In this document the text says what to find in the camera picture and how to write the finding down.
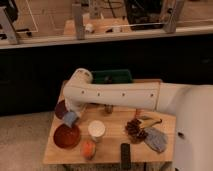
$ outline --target paper cup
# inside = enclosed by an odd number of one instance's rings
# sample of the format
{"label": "paper cup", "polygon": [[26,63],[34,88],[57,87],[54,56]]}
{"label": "paper cup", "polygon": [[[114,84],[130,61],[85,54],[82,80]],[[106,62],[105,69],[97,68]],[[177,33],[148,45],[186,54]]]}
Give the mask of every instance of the paper cup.
{"label": "paper cup", "polygon": [[103,122],[98,121],[98,120],[94,120],[92,122],[90,122],[89,126],[88,126],[88,131],[89,134],[92,138],[93,141],[95,142],[100,142],[103,135],[105,134],[105,125],[103,124]]}

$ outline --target gray cloth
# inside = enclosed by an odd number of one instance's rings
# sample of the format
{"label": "gray cloth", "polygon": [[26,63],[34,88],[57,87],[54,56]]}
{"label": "gray cloth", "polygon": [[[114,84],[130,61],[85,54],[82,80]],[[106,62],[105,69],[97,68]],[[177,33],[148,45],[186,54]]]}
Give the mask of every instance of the gray cloth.
{"label": "gray cloth", "polygon": [[78,116],[75,112],[67,112],[64,117],[62,118],[65,125],[68,127],[72,127],[74,122],[78,119]]}
{"label": "gray cloth", "polygon": [[153,150],[161,153],[165,151],[168,137],[163,132],[157,130],[153,127],[148,127],[144,129],[148,133],[148,136],[144,142]]}

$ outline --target green container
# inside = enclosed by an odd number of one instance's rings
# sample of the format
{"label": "green container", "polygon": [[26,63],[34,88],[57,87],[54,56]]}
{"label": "green container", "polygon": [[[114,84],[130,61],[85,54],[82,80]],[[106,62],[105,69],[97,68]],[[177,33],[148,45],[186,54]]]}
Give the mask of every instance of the green container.
{"label": "green container", "polygon": [[128,69],[92,71],[93,84],[132,83],[133,79]]}

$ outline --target table top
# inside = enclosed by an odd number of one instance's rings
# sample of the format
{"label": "table top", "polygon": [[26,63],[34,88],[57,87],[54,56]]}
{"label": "table top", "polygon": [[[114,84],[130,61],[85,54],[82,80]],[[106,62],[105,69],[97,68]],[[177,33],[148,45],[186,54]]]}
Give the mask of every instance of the table top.
{"label": "table top", "polygon": [[[63,100],[62,90],[59,101]],[[56,116],[53,118],[50,129],[46,151],[44,154],[44,164],[82,164],[82,163],[118,163],[120,162],[120,144],[130,143],[126,133],[125,125],[130,121],[136,110],[134,108],[126,108],[114,106],[111,114],[106,114],[103,105],[89,104],[87,109],[78,121],[81,130],[81,140],[79,144],[72,149],[62,149],[55,145],[53,135],[55,130],[62,121]],[[163,162],[172,161],[173,147],[175,137],[176,118],[173,115],[162,114],[158,112],[145,111],[142,113],[150,117],[158,117],[162,119],[161,124],[154,127],[164,132],[168,136],[167,148],[162,153],[151,150],[144,142],[139,144],[131,144],[131,160],[132,162]],[[88,133],[88,125],[93,120],[101,120],[106,126],[106,133],[101,142],[96,143],[96,154],[92,160],[85,160],[80,154],[80,146],[85,139],[90,139]]]}
{"label": "table top", "polygon": [[[104,34],[112,26],[121,26],[122,32],[131,32],[127,19],[122,18],[105,18],[105,19],[88,19],[84,18],[84,26],[88,23],[94,27],[94,34]],[[64,35],[75,35],[75,26],[73,20],[67,20],[64,28]]]}

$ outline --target floor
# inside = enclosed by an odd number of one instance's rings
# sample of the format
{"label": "floor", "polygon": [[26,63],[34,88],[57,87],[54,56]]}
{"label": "floor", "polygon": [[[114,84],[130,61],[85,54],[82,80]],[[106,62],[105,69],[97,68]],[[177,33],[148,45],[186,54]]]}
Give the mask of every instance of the floor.
{"label": "floor", "polygon": [[[0,171],[65,171],[62,165],[42,164],[53,115],[41,112],[0,117]],[[159,171],[160,165],[148,165],[147,171]],[[120,171],[120,165],[74,165],[70,170]],[[131,171],[143,171],[143,164],[134,163]]]}
{"label": "floor", "polygon": [[[16,29],[29,28],[33,37],[63,35],[65,22],[72,19],[71,6],[80,0],[15,0],[19,18],[14,23]],[[116,17],[126,16],[123,0],[112,1]],[[107,0],[101,0],[101,11],[105,18],[112,13]],[[213,24],[213,0],[187,0],[180,17],[179,27]]]}

